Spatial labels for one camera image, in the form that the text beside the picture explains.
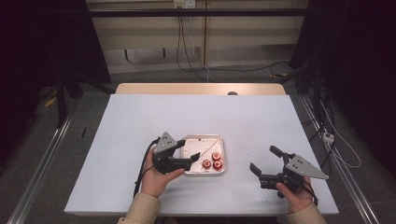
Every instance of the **wall outlet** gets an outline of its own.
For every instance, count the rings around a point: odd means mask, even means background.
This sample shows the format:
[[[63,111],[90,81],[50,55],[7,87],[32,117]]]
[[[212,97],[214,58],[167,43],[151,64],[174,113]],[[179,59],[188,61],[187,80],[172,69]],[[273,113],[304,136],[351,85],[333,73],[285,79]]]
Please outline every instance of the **wall outlet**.
[[[184,8],[195,8],[195,0],[184,0]]]
[[[174,0],[174,7],[175,8],[183,8],[184,7],[184,0]]]
[[[329,145],[332,145],[332,143],[334,142],[334,135],[332,135],[330,133],[324,133],[323,134],[323,142],[328,143]]]

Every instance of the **white table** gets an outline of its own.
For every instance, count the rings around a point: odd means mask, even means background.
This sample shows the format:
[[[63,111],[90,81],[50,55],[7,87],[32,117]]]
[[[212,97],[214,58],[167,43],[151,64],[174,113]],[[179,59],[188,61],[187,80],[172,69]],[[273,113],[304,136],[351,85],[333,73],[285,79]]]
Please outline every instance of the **white table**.
[[[181,176],[160,197],[160,216],[277,216],[287,201],[261,189],[249,171],[280,173],[283,161],[271,145],[302,155],[318,167],[288,95],[112,95],[64,211],[79,216],[122,216],[149,143],[168,131],[219,134],[227,167],[216,177]],[[324,180],[312,179],[322,214],[337,214]]]

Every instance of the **sleeve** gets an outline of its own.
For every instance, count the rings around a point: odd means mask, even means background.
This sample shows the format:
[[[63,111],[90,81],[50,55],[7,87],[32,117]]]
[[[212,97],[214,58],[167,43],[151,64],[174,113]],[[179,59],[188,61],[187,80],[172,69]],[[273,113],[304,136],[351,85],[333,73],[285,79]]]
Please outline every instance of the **sleeve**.
[[[289,224],[326,224],[326,220],[312,203],[300,212],[286,215]]]
[[[118,224],[152,224],[160,212],[160,201],[147,194],[138,193],[125,217]]]

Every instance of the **human hand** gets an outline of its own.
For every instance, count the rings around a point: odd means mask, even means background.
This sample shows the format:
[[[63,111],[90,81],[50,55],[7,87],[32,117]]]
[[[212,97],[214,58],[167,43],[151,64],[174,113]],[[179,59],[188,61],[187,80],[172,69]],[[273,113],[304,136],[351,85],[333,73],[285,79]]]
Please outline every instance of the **human hand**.
[[[178,169],[166,175],[161,174],[153,166],[153,151],[154,148],[149,151],[146,159],[144,168],[144,172],[146,171],[146,173],[143,175],[141,192],[158,198],[171,180],[184,174],[184,169]]]
[[[304,176],[304,180],[309,185],[311,184],[311,179]],[[304,183],[307,189],[310,189],[308,184]],[[311,194],[306,192],[304,189],[299,188],[294,192],[291,192],[284,184],[277,183],[276,188],[281,192],[285,198],[289,201],[289,214],[293,214],[305,209],[307,206],[311,205],[313,202],[313,197]]]

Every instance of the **metal tray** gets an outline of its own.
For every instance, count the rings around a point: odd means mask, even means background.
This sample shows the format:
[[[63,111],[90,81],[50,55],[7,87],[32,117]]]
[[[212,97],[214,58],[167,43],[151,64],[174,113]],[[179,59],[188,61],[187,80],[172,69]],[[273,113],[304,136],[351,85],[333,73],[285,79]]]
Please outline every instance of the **metal tray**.
[[[189,158],[191,155],[201,152],[201,156],[198,161],[194,162],[189,171],[185,174],[188,176],[213,176],[221,175],[226,168],[226,160],[224,153],[224,144],[221,137],[218,134],[191,134],[183,138],[186,140],[186,144],[180,149],[181,158]],[[220,170],[213,168],[212,153],[219,152],[221,154],[220,161],[222,167]],[[204,160],[210,160],[212,165],[206,169],[202,163]]]

